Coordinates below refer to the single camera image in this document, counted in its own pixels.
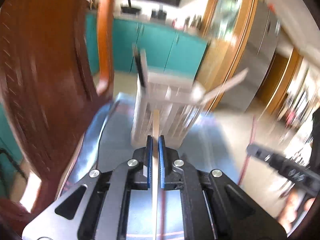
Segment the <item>person right hand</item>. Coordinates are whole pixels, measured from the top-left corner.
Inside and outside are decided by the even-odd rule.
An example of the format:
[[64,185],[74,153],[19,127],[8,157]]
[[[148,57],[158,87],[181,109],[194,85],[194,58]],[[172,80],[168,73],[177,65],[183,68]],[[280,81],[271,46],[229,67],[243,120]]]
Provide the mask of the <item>person right hand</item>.
[[295,186],[288,192],[285,205],[276,217],[277,222],[284,228],[288,235],[291,234],[296,224],[301,221],[313,205],[315,197],[311,197]]

